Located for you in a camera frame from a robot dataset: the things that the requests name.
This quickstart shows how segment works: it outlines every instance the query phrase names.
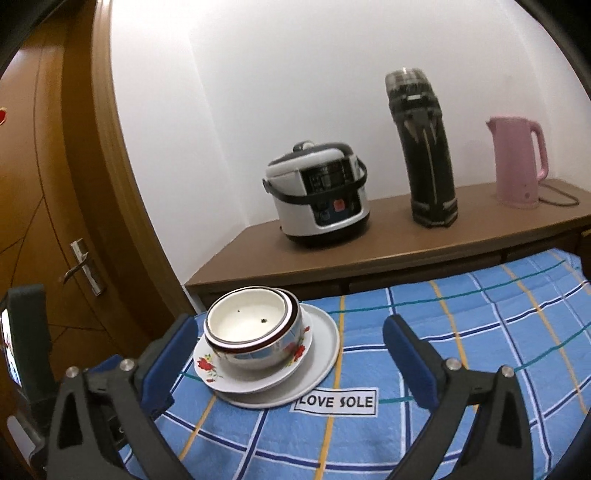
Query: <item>saucer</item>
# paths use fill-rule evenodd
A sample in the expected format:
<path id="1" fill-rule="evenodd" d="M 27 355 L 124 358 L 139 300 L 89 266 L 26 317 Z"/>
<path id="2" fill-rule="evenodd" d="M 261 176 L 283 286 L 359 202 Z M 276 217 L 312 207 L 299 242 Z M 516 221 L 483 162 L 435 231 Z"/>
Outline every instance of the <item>saucer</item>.
<path id="1" fill-rule="evenodd" d="M 195 371 L 211 389 L 232 394 L 261 392 L 283 382 L 302 364 L 312 344 L 313 321 L 302 311 L 304 336 L 295 354 L 284 361 L 283 366 L 275 365 L 265 370 L 245 370 L 218 357 L 203 335 L 193 351 Z"/>
<path id="2" fill-rule="evenodd" d="M 301 304 L 304 318 L 312 322 L 314 342 L 299 369 L 284 382 L 265 391 L 247 394 L 217 393 L 221 399 L 242 408 L 273 408 L 297 400 L 313 390 L 329 374 L 340 351 L 339 329 L 328 313 Z"/>

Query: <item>blue plaid tablecloth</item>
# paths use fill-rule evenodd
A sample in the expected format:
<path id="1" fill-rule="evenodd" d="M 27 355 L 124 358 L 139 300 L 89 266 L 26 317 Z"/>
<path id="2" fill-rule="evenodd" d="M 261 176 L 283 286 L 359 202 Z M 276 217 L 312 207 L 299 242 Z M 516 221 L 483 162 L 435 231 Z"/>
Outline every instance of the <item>blue plaid tablecloth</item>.
<path id="1" fill-rule="evenodd" d="M 536 479 L 556 465 L 591 404 L 591 286 L 579 258 L 561 250 L 308 303 L 329 312 L 342 333 L 342 354 L 320 387 L 377 387 L 377 415 L 327 417 L 290 406 L 242 410 L 197 380 L 189 360 L 173 388 L 175 403 L 157 425 L 195 478 L 384 479 L 428 418 L 382 342 L 382 324 L 393 312 L 444 358 L 455 356 L 483 371 L 502 364 L 515 368 L 530 420 Z M 466 409 L 434 478 L 451 471 L 474 415 Z M 145 478 L 128 448 L 122 455 L 129 471 Z"/>

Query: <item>metal bolt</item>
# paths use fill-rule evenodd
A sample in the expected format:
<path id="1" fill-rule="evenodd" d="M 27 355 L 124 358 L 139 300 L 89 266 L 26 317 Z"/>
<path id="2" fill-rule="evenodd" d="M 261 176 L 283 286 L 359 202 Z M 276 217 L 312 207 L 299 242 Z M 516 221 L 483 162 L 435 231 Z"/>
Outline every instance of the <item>metal bolt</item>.
<path id="1" fill-rule="evenodd" d="M 66 377 L 74 378 L 77 377 L 79 373 L 80 369 L 78 367 L 70 367 L 68 370 L 66 370 Z"/>
<path id="2" fill-rule="evenodd" d="M 124 372 L 129 372 L 130 370 L 133 370 L 134 367 L 135 362 L 131 358 L 126 358 L 125 360 L 122 360 L 119 364 L 119 368 Z"/>
<path id="3" fill-rule="evenodd" d="M 450 357 L 445 360 L 445 366 L 448 367 L 449 370 L 455 372 L 462 368 L 462 362 L 460 362 L 457 358 Z"/>
<path id="4" fill-rule="evenodd" d="M 509 365 L 503 365 L 501 367 L 501 373 L 503 374 L 503 377 L 511 378 L 515 375 L 515 370 Z"/>

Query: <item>brown countertop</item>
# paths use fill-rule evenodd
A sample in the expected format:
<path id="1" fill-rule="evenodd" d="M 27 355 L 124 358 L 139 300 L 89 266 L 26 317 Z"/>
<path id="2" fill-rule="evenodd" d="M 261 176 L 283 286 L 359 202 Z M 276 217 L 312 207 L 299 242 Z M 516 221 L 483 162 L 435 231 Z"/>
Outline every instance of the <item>brown countertop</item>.
<path id="1" fill-rule="evenodd" d="M 246 228 L 186 283 L 195 293 L 247 284 L 304 284 L 401 270 L 471 257 L 548 238 L 591 223 L 591 193 L 561 180 L 548 184 L 577 196 L 580 205 L 540 203 L 531 210 L 499 205 L 495 184 L 456 189 L 459 217 L 450 228 L 427 229 L 411 218 L 410 195 L 370 202 L 367 231 L 344 244 L 307 249 L 289 241 L 278 220 Z M 568 202 L 549 189 L 540 194 Z"/>

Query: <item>white label with black text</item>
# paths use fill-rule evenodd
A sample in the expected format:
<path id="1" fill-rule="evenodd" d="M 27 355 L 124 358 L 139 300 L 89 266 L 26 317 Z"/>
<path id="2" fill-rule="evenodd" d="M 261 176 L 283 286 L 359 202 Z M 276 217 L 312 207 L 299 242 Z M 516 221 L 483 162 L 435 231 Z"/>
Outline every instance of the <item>white label with black text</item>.
<path id="1" fill-rule="evenodd" d="M 336 417 L 377 417 L 377 388 L 315 388 L 296 400 L 290 412 Z"/>

